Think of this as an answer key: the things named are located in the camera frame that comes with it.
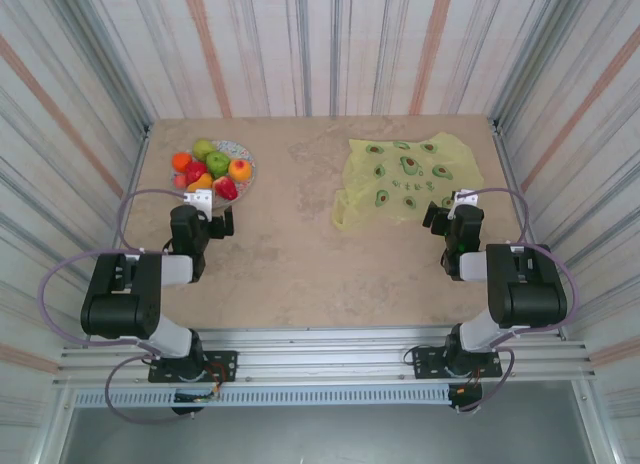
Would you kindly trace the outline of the black connector box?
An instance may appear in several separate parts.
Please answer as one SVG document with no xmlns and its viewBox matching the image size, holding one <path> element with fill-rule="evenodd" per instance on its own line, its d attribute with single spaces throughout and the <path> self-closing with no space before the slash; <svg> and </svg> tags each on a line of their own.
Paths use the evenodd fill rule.
<svg viewBox="0 0 640 464">
<path fill-rule="evenodd" d="M 483 388 L 477 385 L 450 384 L 448 386 L 449 407 L 458 413 L 474 412 L 483 398 Z"/>
<path fill-rule="evenodd" d="M 171 410 L 178 416 L 196 414 L 204 409 L 202 403 L 209 397 L 209 394 L 176 392 Z"/>
</svg>

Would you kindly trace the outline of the glossy red pepper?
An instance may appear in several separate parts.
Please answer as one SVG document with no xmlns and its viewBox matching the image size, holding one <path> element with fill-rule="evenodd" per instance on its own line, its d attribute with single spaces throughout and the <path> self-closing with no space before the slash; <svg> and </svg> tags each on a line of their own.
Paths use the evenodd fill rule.
<svg viewBox="0 0 640 464">
<path fill-rule="evenodd" d="M 229 176 L 222 176 L 212 183 L 215 194 L 221 199 L 234 201 L 238 197 L 238 190 L 235 182 Z"/>
</svg>

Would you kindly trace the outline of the metal corner post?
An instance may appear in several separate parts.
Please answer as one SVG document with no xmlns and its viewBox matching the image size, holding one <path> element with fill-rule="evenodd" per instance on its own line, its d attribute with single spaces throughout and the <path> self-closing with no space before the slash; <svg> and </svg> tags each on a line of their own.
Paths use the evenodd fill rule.
<svg viewBox="0 0 640 464">
<path fill-rule="evenodd" d="M 492 133 L 502 136 L 513 125 L 534 85 L 560 50 L 579 11 L 589 0 L 543 0 L 531 30 L 488 114 Z"/>
</svg>

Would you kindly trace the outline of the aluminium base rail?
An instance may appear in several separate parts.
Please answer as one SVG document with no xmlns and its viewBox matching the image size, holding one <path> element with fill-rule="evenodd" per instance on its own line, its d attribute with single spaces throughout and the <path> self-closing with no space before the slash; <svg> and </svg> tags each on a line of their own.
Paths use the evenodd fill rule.
<svg viewBox="0 0 640 464">
<path fill-rule="evenodd" d="M 440 346 L 447 326 L 215 329 L 200 337 L 207 350 L 239 355 L 236 385 L 389 384 L 411 381 L 407 350 Z M 577 381 L 595 376 L 586 346 L 556 331 L 508 341 L 516 356 L 511 380 Z"/>
</svg>

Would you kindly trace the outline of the yellow avocado print plastic bag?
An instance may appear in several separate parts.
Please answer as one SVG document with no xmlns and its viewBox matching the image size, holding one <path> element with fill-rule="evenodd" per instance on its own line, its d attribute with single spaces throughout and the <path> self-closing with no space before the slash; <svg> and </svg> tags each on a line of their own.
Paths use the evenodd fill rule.
<svg viewBox="0 0 640 464">
<path fill-rule="evenodd" d="M 456 136 L 424 141 L 351 139 L 333 224 L 346 231 L 382 217 L 421 221 L 430 203 L 449 209 L 452 194 L 484 187 L 471 149 Z"/>
</svg>

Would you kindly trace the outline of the speckled round plate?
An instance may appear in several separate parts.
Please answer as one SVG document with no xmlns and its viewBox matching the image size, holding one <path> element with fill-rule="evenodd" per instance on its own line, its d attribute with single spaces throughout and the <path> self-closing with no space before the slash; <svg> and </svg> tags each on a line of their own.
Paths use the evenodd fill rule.
<svg viewBox="0 0 640 464">
<path fill-rule="evenodd" d="M 241 144 L 236 143 L 234 141 L 225 141 L 225 140 L 222 140 L 222 141 L 210 140 L 210 141 L 213 141 L 217 145 L 217 150 L 216 151 L 223 152 L 231 160 L 233 160 L 233 159 L 244 159 L 244 160 L 247 160 L 252 164 L 252 168 L 253 168 L 252 177 L 246 182 L 236 182 L 229 176 L 228 173 L 225 175 L 225 176 L 229 176 L 236 184 L 236 188 L 238 190 L 238 197 L 234 201 L 227 201 L 227 200 L 221 199 L 220 197 L 218 197 L 215 194 L 215 191 L 213 190 L 213 188 L 211 188 L 212 194 L 213 194 L 213 199 L 214 199 L 214 207 L 215 208 L 226 207 L 227 205 L 231 205 L 232 203 L 237 201 L 249 189 L 249 187 L 251 186 L 251 184 L 252 184 L 252 182 L 254 180 L 254 177 L 256 175 L 256 164 L 254 162 L 252 154 L 249 152 L 248 149 L 246 149 Z M 192 161 L 195 161 L 197 159 L 192 154 L 192 147 L 193 147 L 193 145 L 191 146 L 190 150 L 182 151 L 182 152 L 190 153 L 192 155 L 192 158 L 193 158 Z M 173 185 L 173 178 L 174 178 L 175 175 L 185 175 L 185 173 L 182 174 L 182 173 L 175 172 L 173 170 L 173 168 L 172 168 L 172 165 L 171 165 L 171 183 L 172 183 L 172 185 Z"/>
</svg>

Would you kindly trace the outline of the green apple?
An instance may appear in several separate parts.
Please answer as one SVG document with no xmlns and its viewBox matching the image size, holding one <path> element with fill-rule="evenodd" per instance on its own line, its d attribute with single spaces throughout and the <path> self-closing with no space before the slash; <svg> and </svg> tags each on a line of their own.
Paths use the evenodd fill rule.
<svg viewBox="0 0 640 464">
<path fill-rule="evenodd" d="M 209 170 L 209 173 L 215 178 L 225 176 L 228 173 L 228 168 L 231 159 L 223 152 L 213 151 L 207 154 L 205 164 Z"/>
</svg>

